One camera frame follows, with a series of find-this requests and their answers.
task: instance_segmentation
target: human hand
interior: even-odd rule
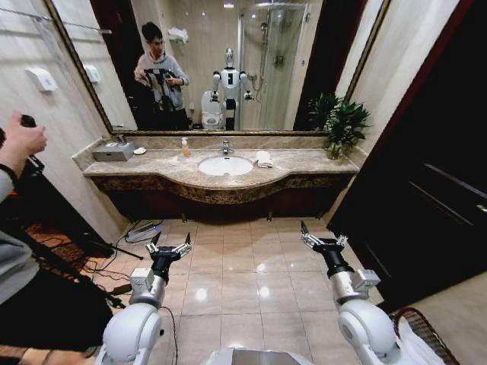
[[[169,86],[182,85],[183,84],[183,80],[180,78],[167,78],[166,82]]]
[[[44,136],[44,126],[34,128],[23,127],[21,124],[22,115],[15,110],[7,126],[4,128],[5,142],[2,150],[17,154],[21,158],[28,158],[32,154],[44,151],[47,139]]]

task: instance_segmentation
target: gray hoodie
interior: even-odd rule
[[[13,189],[6,172],[0,170],[0,202]],[[39,271],[30,248],[0,231],[0,304],[22,289]]]
[[[183,79],[184,85],[189,84],[188,77],[183,72],[176,59],[165,52],[157,60],[154,60],[148,52],[140,56],[137,67],[135,68],[135,79],[148,86],[148,80],[145,77],[144,70],[151,68],[165,68],[171,70],[171,72],[176,75],[176,78]],[[174,109],[181,110],[184,108],[183,93],[181,92],[180,86],[167,87],[167,84],[164,82],[164,93],[169,96],[174,105]]]

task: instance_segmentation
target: mirror frame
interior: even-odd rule
[[[357,68],[354,71],[354,74],[352,76],[352,80],[350,81],[350,85],[347,89],[347,92],[345,94],[346,98],[350,98],[350,96],[353,94],[353,91],[355,89],[355,86],[357,85],[358,79],[360,78],[361,72],[364,68],[365,62],[367,61],[368,55],[371,52],[372,46],[374,45],[374,41],[377,37],[377,34],[379,32],[380,26],[382,25],[382,22],[385,18],[385,15],[387,13],[387,9],[389,8],[389,3],[391,0],[383,0],[382,4],[379,8],[379,11],[377,13],[377,16],[375,18],[374,24],[371,29],[371,33],[368,36],[367,42],[365,43],[364,49],[362,50],[362,54],[360,59],[358,60]],[[47,11],[49,12],[49,15],[53,19],[53,23],[56,27],[56,29],[59,32],[59,35],[68,49],[68,53],[72,58],[72,61],[75,63],[75,66],[78,70],[78,73],[81,76],[81,79],[83,81],[83,84],[88,90],[88,93],[90,94],[91,99],[94,102],[94,105],[98,111],[98,114],[100,115],[100,118],[103,120],[103,123],[105,125],[105,128],[111,135],[152,135],[152,136],[160,136],[160,135],[172,135],[172,136],[181,136],[181,135],[188,135],[188,136],[204,136],[204,135],[239,135],[239,136],[244,136],[244,135],[265,135],[265,136],[296,136],[296,137],[301,137],[301,136],[324,136],[326,135],[325,132],[313,132],[313,131],[129,131],[129,130],[114,130],[112,127],[112,124],[110,123],[110,120],[108,119],[108,115],[105,112],[105,109],[103,108],[103,105],[98,98],[97,92],[94,89],[93,85],[90,82],[90,79],[88,78],[88,75],[86,71],[84,70],[83,64],[81,62],[81,59],[79,58],[79,54],[76,52],[76,48],[74,43],[72,42],[71,38],[69,37],[68,31],[66,30],[62,19],[59,15],[59,12],[56,9],[56,6],[54,5],[54,0],[43,0]]]

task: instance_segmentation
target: humanoid robot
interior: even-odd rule
[[[243,85],[245,100],[253,100],[251,92],[251,83],[244,71],[237,71],[234,67],[234,51],[231,48],[225,50],[225,59],[227,66],[220,72],[213,72],[213,92],[212,102],[219,103],[218,85],[221,82],[223,86],[223,110],[225,115],[225,125],[228,131],[235,130],[235,116],[238,116],[238,95],[239,86]]]

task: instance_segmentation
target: potted plant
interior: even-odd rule
[[[323,131],[330,113],[336,108],[340,99],[335,94],[321,94],[319,98],[312,99],[308,103],[308,122],[309,129],[314,131]]]
[[[335,160],[347,155],[358,139],[365,139],[361,130],[368,127],[365,124],[368,116],[369,112],[363,104],[340,100],[329,114],[323,129],[328,132],[326,155],[329,159]]]
[[[329,159],[347,155],[358,139],[365,139],[361,130],[368,127],[365,120],[369,112],[363,104],[350,103],[335,94],[321,94],[318,99],[310,101],[308,107],[310,128],[328,134],[326,155]]]

